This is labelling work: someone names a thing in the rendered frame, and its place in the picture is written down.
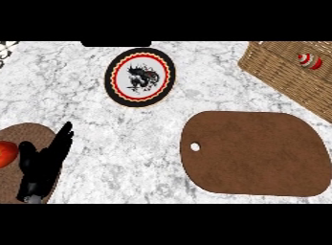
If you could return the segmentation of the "wicker basket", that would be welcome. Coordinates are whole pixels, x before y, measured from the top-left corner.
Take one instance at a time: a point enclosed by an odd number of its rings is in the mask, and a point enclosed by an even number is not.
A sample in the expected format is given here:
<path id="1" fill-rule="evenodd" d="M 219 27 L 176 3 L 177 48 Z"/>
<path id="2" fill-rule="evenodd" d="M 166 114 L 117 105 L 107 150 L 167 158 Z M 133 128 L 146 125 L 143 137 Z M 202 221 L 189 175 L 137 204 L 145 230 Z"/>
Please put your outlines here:
<path id="1" fill-rule="evenodd" d="M 300 54 L 319 56 L 316 70 L 301 67 Z M 332 123 L 332 41 L 251 41 L 239 67 Z"/>

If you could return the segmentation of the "black rimmed decorated plate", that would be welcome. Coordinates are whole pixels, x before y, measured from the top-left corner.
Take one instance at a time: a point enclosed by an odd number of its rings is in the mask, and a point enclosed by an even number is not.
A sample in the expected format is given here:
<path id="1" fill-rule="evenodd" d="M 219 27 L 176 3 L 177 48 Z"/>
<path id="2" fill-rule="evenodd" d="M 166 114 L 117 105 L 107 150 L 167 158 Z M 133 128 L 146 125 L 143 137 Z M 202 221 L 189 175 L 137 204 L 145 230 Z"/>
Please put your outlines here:
<path id="1" fill-rule="evenodd" d="M 171 58 L 154 48 L 135 48 L 123 52 L 108 66 L 105 90 L 120 105 L 146 107 L 167 97 L 174 81 Z"/>

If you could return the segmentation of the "red tomato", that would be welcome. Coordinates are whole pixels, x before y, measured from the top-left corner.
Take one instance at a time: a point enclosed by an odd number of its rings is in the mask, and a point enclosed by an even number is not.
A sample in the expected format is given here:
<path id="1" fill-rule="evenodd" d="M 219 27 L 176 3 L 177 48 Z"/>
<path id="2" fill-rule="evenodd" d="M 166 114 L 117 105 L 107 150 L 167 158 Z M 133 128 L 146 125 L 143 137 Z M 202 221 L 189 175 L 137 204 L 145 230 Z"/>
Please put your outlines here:
<path id="1" fill-rule="evenodd" d="M 16 144 L 12 142 L 0 141 L 0 168 L 15 160 L 16 155 Z"/>

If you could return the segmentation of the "red white striped cupcake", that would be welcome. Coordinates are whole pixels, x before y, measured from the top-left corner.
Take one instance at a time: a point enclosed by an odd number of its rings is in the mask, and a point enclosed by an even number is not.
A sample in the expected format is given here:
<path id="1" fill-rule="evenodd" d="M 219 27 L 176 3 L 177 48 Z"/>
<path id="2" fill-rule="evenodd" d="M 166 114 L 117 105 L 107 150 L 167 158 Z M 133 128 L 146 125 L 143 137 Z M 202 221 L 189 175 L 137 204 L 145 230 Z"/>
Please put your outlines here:
<path id="1" fill-rule="evenodd" d="M 309 68 L 316 70 L 322 65 L 322 59 L 318 55 L 313 54 L 300 54 L 298 55 L 298 63 L 303 68 Z"/>

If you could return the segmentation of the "brown wooden cutting board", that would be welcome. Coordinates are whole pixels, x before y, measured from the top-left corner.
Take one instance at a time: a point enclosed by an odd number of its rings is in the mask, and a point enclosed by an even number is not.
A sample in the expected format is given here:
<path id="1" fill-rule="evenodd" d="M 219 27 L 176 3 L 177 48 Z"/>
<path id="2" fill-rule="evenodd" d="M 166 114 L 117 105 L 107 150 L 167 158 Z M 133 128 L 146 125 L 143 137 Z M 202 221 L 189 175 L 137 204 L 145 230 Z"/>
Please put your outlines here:
<path id="1" fill-rule="evenodd" d="M 309 197 L 331 184 L 323 141 L 285 113 L 198 113 L 183 126 L 180 154 L 189 179 L 210 192 Z"/>

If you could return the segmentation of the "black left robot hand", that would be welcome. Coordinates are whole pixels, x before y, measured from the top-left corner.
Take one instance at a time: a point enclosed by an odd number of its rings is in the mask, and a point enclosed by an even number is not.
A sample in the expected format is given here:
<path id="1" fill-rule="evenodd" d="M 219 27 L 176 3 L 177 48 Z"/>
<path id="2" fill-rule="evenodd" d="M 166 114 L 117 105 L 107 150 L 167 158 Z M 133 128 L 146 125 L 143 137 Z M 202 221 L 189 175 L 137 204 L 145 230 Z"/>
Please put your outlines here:
<path id="1" fill-rule="evenodd" d="M 18 166 L 22 179 L 16 194 L 18 201 L 24 202 L 24 198 L 31 195 L 37 195 L 45 199 L 50 194 L 62 162 L 73 145 L 73 137 L 73 124 L 67 122 L 53 137 L 50 145 L 42 150 L 37 150 L 28 141 L 19 143 Z"/>

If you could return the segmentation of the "brown woven placemat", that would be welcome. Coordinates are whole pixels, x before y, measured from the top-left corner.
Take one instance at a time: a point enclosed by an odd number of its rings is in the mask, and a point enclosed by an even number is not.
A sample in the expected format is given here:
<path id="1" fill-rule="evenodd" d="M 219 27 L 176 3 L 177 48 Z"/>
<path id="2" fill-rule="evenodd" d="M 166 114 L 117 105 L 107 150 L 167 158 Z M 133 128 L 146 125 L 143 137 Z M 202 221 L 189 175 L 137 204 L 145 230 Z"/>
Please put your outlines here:
<path id="1" fill-rule="evenodd" d="M 12 142 L 16 145 L 28 141 L 42 150 L 52 142 L 53 131 L 39 123 L 25 122 L 15 124 L 0 130 L 0 141 Z M 22 172 L 15 160 L 0 168 L 0 204 L 21 204 L 16 200 Z"/>

